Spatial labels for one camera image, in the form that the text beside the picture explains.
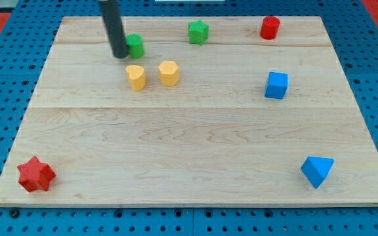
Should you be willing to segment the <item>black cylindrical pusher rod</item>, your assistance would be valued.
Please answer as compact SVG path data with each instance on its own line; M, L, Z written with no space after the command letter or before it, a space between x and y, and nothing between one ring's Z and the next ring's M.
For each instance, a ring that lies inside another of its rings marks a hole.
M116 58L126 58L129 51L117 0L98 0L98 5L112 54Z

